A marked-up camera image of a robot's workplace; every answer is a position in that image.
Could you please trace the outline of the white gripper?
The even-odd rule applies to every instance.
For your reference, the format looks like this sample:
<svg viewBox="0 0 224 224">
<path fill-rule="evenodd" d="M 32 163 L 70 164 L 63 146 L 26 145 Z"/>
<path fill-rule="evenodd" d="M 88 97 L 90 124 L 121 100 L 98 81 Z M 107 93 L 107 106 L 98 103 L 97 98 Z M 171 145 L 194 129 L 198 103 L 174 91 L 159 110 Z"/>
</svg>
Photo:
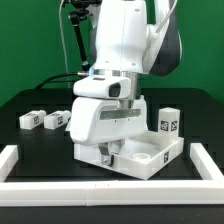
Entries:
<svg viewBox="0 0 224 224">
<path fill-rule="evenodd" d="M 146 102 L 135 99 L 133 81 L 127 77 L 89 76 L 74 84 L 70 136 L 82 145 L 99 144 L 101 163 L 113 166 L 110 143 L 144 133 Z"/>
</svg>

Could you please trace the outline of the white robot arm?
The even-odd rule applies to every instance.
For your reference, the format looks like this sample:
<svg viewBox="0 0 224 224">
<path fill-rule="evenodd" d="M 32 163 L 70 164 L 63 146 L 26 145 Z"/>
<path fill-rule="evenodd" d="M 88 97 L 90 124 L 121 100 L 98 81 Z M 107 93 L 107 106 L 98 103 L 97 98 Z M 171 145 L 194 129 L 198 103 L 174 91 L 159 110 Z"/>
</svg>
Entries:
<svg viewBox="0 0 224 224">
<path fill-rule="evenodd" d="M 154 0 L 154 24 L 147 22 L 145 0 L 103 0 L 94 15 L 96 60 L 74 84 L 70 136 L 77 146 L 95 146 L 103 165 L 147 130 L 139 77 L 166 76 L 180 62 L 177 2 Z"/>
</svg>

